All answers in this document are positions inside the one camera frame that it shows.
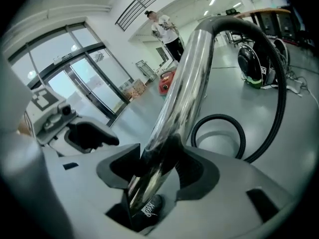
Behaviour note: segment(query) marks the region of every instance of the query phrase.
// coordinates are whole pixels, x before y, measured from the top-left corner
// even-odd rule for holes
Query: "staircase railing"
[[[131,23],[156,0],[134,0],[121,14],[115,25],[125,31]]]

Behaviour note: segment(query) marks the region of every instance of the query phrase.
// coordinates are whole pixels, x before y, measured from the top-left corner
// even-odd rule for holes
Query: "black hose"
[[[272,45],[268,37],[262,32],[262,30],[255,24],[244,21],[242,19],[234,18],[231,16],[217,16],[210,20],[202,21],[196,30],[206,30],[216,36],[222,31],[233,30],[238,31],[250,39],[258,41],[260,45],[263,46],[268,57],[270,58],[278,81],[278,100],[277,100],[277,110],[273,125],[270,132],[263,142],[263,144],[248,158],[245,159],[248,163],[254,162],[259,158],[270,146],[270,144],[275,139],[278,130],[280,128],[281,122],[283,121],[285,107],[286,107],[286,95],[287,95],[287,83],[283,64],[281,62],[280,56],[275,50],[276,48]]]
[[[191,146],[197,147],[196,144],[196,135],[199,130],[199,128],[206,122],[210,120],[226,120],[230,123],[232,123],[235,128],[237,129],[237,132],[239,134],[239,139],[240,139],[240,145],[239,145],[239,150],[235,156],[235,158],[241,159],[244,155],[245,149],[246,149],[246,137],[245,137],[245,132],[242,128],[242,126],[239,124],[237,120],[235,120],[233,117],[225,115],[225,114],[214,114],[214,115],[209,115],[206,116],[205,118],[201,119],[193,128],[191,135],[190,135],[190,143]]]

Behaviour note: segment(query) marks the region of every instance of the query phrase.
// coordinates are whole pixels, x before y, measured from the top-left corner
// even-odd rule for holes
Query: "black pants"
[[[184,48],[181,44],[180,39],[177,38],[173,42],[167,43],[165,45],[168,48],[171,55],[173,56],[173,58],[179,62],[184,52]]]

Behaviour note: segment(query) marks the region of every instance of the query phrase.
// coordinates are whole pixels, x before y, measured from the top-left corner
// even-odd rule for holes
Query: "chrome pipe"
[[[164,106],[141,162],[146,172],[134,176],[128,195],[131,214],[145,206],[174,168],[194,126],[210,73],[214,34],[195,30],[189,38]]]

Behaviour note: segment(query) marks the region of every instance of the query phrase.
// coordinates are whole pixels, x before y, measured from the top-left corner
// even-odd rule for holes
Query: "wooden table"
[[[282,33],[280,31],[279,22],[278,22],[278,19],[277,19],[277,14],[288,13],[288,14],[291,15],[291,12],[289,10],[279,9],[279,8],[278,9],[277,8],[266,8],[266,9],[251,10],[251,11],[243,12],[243,13],[234,15],[234,17],[236,17],[236,18],[251,17],[253,22],[256,25],[257,25],[257,21],[256,21],[256,18],[257,18],[260,28],[262,29],[262,31],[264,33],[267,34],[263,19],[261,17],[261,14],[263,14],[263,13],[270,13],[271,21],[272,21],[272,24],[273,24],[274,30],[275,30],[275,34],[278,36],[278,38],[282,38]],[[293,27],[294,27],[294,31],[296,33],[296,26],[294,24],[293,24]]]

